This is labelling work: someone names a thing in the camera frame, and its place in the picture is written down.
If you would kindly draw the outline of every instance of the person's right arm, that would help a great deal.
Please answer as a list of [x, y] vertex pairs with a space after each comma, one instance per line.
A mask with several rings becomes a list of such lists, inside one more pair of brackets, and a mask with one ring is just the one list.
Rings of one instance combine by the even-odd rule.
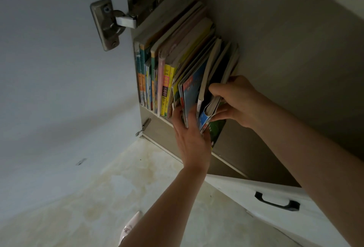
[[253, 129], [352, 247], [364, 246], [364, 162], [258, 93], [238, 76], [212, 84], [227, 104], [212, 121]]

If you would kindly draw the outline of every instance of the white cabinet door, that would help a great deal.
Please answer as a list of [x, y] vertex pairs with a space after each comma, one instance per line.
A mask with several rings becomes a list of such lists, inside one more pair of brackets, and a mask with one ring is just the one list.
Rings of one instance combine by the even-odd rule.
[[350, 246], [302, 188], [215, 175], [205, 180], [272, 226], [322, 247]]
[[141, 129], [130, 30], [105, 52], [95, 1], [0, 0], [0, 220], [85, 186]]

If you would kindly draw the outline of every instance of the shoe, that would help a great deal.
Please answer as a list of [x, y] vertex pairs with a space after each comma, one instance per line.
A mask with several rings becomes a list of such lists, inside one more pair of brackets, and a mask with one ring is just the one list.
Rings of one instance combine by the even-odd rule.
[[123, 229], [123, 231], [121, 232], [121, 236], [120, 236], [120, 242], [119, 245], [121, 244], [121, 241], [123, 241], [123, 239], [130, 233], [130, 231], [135, 227], [135, 225], [139, 222], [139, 220], [142, 218], [143, 213], [141, 211], [138, 211], [132, 219], [130, 219], [130, 221], [128, 222], [128, 224], [126, 224], [125, 228]]

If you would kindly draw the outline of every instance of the hand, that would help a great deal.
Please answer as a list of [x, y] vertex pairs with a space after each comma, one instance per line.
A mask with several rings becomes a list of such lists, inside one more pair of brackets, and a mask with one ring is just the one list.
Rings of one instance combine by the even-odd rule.
[[201, 171], [206, 175], [211, 161], [210, 131], [206, 129], [201, 135], [197, 126], [196, 111], [197, 104], [189, 112], [189, 128], [186, 128], [181, 120], [180, 106], [173, 111], [172, 123], [184, 168]]
[[211, 121], [230, 118], [244, 127], [251, 128], [254, 118], [254, 106], [252, 105], [255, 102], [268, 101], [242, 75], [230, 77], [227, 84], [211, 84], [209, 90], [214, 96], [221, 96], [227, 102], [217, 109], [217, 113]]

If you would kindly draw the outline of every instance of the person's left hand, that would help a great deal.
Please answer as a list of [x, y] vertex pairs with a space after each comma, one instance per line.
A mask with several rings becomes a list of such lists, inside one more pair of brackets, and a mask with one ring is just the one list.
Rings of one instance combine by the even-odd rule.
[[210, 131], [206, 129], [201, 135], [197, 126], [196, 111], [197, 104], [189, 112], [189, 128], [186, 128], [181, 120], [180, 106], [173, 111], [172, 123], [184, 168], [202, 171], [206, 175], [211, 161]]

